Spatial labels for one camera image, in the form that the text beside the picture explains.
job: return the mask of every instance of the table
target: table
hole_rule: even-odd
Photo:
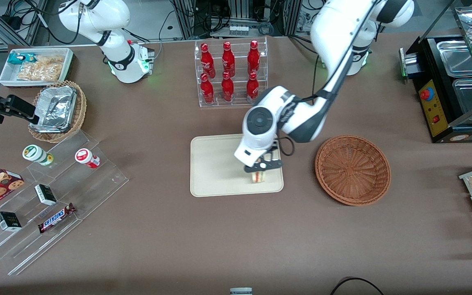
[[[399,77],[397,50],[417,35],[373,44],[320,136],[283,158],[281,192],[209,198],[189,192],[190,142],[241,133],[247,108],[199,108],[194,43],[165,43],[154,74],[136,84],[118,82],[99,48],[73,47],[71,80],[88,99],[83,129],[131,181],[19,276],[0,267],[0,293],[222,295],[252,287],[256,295],[320,295],[359,276],[386,294],[472,294],[472,203],[457,178],[472,170],[472,144],[430,143],[418,96]],[[315,56],[285,37],[268,42],[270,86],[308,96]],[[318,85],[323,78],[318,71]],[[8,93],[31,100],[37,89],[0,91]],[[388,158],[392,183],[378,203],[345,206],[317,183],[318,146],[339,134],[363,136]],[[30,143],[51,147],[25,121],[6,118],[0,168],[25,168],[20,153]],[[351,282],[341,294],[354,290],[373,291]]]

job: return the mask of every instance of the wicker basket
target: wicker basket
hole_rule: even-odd
[[[75,105],[75,112],[73,116],[73,124],[71,129],[69,129],[68,132],[65,133],[39,133],[36,131],[33,131],[30,127],[28,127],[28,131],[32,136],[34,136],[35,139],[41,140],[41,141],[47,141],[50,143],[58,143],[67,136],[69,136],[71,133],[81,129],[81,126],[83,125],[83,121],[85,120],[85,112],[86,112],[86,97],[83,91],[81,91],[80,86],[78,86],[76,83],[71,82],[71,81],[64,81],[56,84],[49,85],[48,88],[56,88],[56,87],[62,87],[62,86],[71,86],[77,91],[77,99],[76,99],[76,105]],[[39,93],[36,95],[36,99],[34,99],[34,102],[32,103],[34,106],[38,102],[39,98]]]
[[[324,142],[314,166],[323,189],[347,205],[370,205],[384,196],[391,183],[384,153],[358,136],[336,136]]]

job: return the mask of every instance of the snickers wrapper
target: snickers wrapper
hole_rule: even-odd
[[[69,216],[70,213],[75,211],[75,207],[73,206],[72,203],[68,204],[68,206],[65,206],[61,211],[56,213],[53,217],[50,217],[47,219],[45,222],[42,224],[38,225],[39,228],[39,233],[44,233],[47,231],[49,228],[55,226],[58,224],[60,221],[62,221],[64,218]]]

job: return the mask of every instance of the coca-cola bottle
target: coca-cola bottle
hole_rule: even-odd
[[[260,52],[258,52],[258,41],[251,41],[251,50],[247,55],[247,72],[249,75],[254,71],[258,73],[260,69]]]
[[[200,75],[202,79],[202,84],[200,84],[200,88],[202,88],[202,96],[204,97],[204,101],[206,104],[213,104],[214,103],[214,88],[212,88],[212,84],[209,81],[209,77],[206,73],[202,73]]]
[[[254,103],[258,96],[258,81],[256,80],[256,72],[252,72],[249,75],[249,81],[247,81],[247,101]]]
[[[223,71],[228,71],[231,77],[236,74],[236,65],[234,62],[234,53],[231,50],[231,43],[229,41],[223,42]]]
[[[203,43],[200,48],[202,49],[202,68],[204,72],[209,75],[209,79],[216,77],[216,70],[214,69],[214,58],[209,52],[209,47],[206,43]]]
[[[234,99],[234,83],[228,71],[223,72],[223,81],[221,81],[221,89],[223,90],[223,99],[231,102]]]

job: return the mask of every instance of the white robotic arm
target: white robotic arm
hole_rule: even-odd
[[[62,3],[62,11],[71,1]],[[109,60],[112,73],[124,83],[133,83],[152,73],[153,52],[130,44],[120,28],[131,21],[129,8],[122,0],[78,0],[59,14],[61,23],[96,43]]]
[[[311,28],[311,40],[329,76],[315,95],[302,99],[282,86],[262,93],[243,119],[243,138],[234,156],[247,172],[281,166],[264,165],[263,155],[281,129],[295,142],[310,142],[320,134],[327,112],[346,74],[365,59],[374,36],[374,22],[399,26],[414,12],[413,0],[328,0]],[[306,101],[315,99],[313,105]]]

